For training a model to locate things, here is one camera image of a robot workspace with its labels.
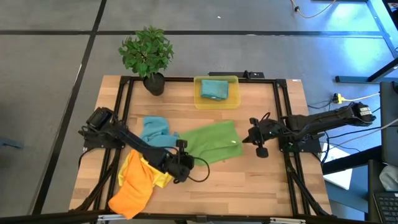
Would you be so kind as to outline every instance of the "keyboard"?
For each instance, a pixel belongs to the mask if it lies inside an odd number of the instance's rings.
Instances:
[[[385,224],[398,224],[398,192],[380,192],[373,197],[381,221]]]

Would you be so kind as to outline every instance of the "yellow cable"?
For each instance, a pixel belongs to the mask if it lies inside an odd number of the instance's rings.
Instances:
[[[297,5],[296,5],[296,3],[294,2],[294,0],[290,0],[290,1],[292,2],[294,8],[296,8]],[[305,18],[305,19],[311,19],[311,18],[313,18],[313,17],[315,17],[315,16],[317,16],[317,15],[323,13],[325,10],[327,10],[327,9],[328,9],[333,3],[335,3],[335,2],[336,2],[336,0],[333,0],[333,2],[331,2],[326,8],[324,8],[322,11],[316,13],[316,14],[313,15],[313,16],[304,16],[304,15],[300,12],[299,9],[297,10],[297,12],[298,12],[303,18]]]
[[[349,100],[349,99],[346,99],[344,97],[341,97],[341,100],[342,101],[357,101],[357,100],[363,100],[363,99],[366,99],[366,98],[369,98],[369,97],[372,97],[372,96],[377,96],[377,95],[380,95],[380,93],[375,93],[375,94],[372,94],[372,95],[369,95],[369,96],[364,96],[364,97],[360,97],[360,98],[352,99],[352,100]]]

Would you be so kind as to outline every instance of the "green cloth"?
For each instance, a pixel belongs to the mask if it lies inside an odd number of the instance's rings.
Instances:
[[[206,160],[209,164],[243,154],[242,141],[236,133],[233,121],[215,123],[180,134],[188,141],[185,149],[190,155]],[[195,165],[205,165],[195,159]]]

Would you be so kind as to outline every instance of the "potted plant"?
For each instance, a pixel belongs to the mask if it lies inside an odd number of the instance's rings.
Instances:
[[[164,91],[164,76],[159,70],[164,70],[171,62],[174,52],[173,45],[164,37],[162,29],[150,26],[148,29],[136,32],[137,38],[132,40],[129,36],[122,41],[119,53],[123,56],[123,64],[126,69],[138,73],[143,79],[144,86],[155,96]]]

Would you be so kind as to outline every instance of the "desk leg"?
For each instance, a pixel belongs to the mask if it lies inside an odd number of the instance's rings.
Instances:
[[[398,78],[384,78],[386,75],[398,68],[398,57],[370,77],[351,77],[336,76],[336,82],[339,83],[380,83],[380,82],[398,82]]]
[[[323,175],[327,175],[346,169],[363,166],[366,165],[370,159],[381,161],[381,146],[376,146],[350,156],[326,162],[322,167],[322,172]]]

